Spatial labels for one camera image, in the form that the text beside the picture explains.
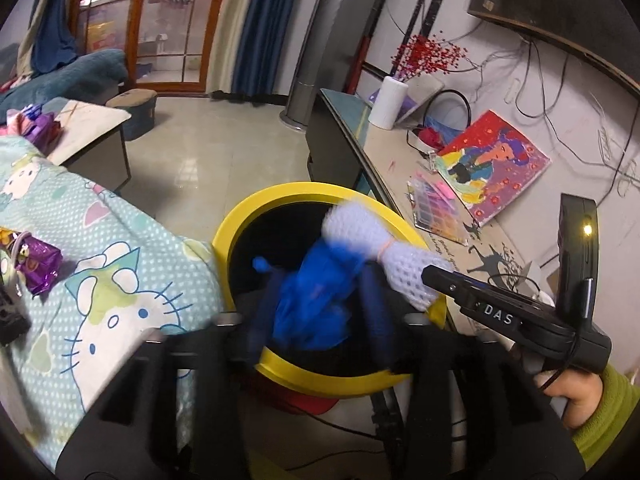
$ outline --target white table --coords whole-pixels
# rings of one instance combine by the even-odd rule
[[[121,128],[131,115],[117,108],[64,98],[52,99],[42,110],[56,112],[63,129],[47,159],[119,192],[131,178]]]

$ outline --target human hand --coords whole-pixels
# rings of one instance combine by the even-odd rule
[[[536,375],[538,387],[542,386],[553,374],[553,371]],[[602,379],[596,374],[582,370],[565,370],[544,390],[549,397],[566,397],[569,399],[562,422],[570,430],[577,430],[595,413],[602,398]]]

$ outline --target black handheld device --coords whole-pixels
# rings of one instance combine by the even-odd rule
[[[560,277],[555,308],[458,272],[429,266],[425,285],[450,296],[460,312],[545,358],[545,368],[601,373],[609,337],[592,322],[598,278],[598,218],[593,200],[562,194]]]

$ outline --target polka dot bedding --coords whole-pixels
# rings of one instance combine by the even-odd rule
[[[21,137],[0,137],[0,226],[62,251],[53,289],[21,300],[31,321],[8,348],[34,451],[51,469],[86,410],[148,328],[200,328],[223,308],[209,244],[64,168]],[[0,252],[5,286],[18,284]],[[192,374],[178,379],[178,440],[190,434]]]

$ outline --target television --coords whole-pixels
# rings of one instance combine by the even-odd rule
[[[471,0],[468,12],[553,43],[640,97],[640,0]]]

